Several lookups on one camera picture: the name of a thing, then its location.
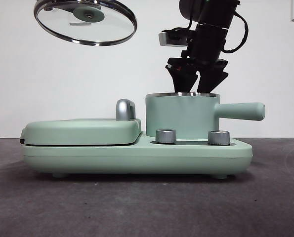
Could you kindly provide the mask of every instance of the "glass pot lid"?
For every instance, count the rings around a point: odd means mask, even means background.
[[[92,46],[125,42],[137,30],[133,12],[116,0],[37,0],[34,16],[50,34]]]

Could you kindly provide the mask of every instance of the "tabletop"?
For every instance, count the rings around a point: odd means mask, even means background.
[[[70,175],[28,167],[0,139],[0,237],[294,237],[294,139],[253,146],[246,172]]]

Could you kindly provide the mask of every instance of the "lid handle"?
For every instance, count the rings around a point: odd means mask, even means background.
[[[121,99],[116,104],[116,120],[131,120],[136,118],[135,103]]]

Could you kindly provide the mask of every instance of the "appliance foot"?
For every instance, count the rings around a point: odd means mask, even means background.
[[[65,178],[65,177],[68,177],[69,174],[65,174],[65,173],[53,173],[52,174],[52,177],[53,178]]]
[[[227,175],[226,174],[212,174],[211,177],[214,179],[226,179]]]

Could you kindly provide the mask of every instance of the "white wall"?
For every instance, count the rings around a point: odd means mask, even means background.
[[[144,126],[145,94],[173,91],[164,66],[181,51],[159,46],[158,33],[188,21],[178,0],[122,2],[137,16],[137,33],[120,45],[90,47],[41,29],[33,18],[34,0],[0,1],[0,137],[19,137],[36,120],[113,118],[120,98],[136,103]],[[237,53],[222,55],[230,76],[214,93],[222,103],[263,102],[267,115],[261,122],[222,119],[221,128],[232,137],[294,137],[290,9],[290,0],[242,0],[238,7],[249,23],[249,40]],[[243,23],[234,19],[227,48],[243,33]]]

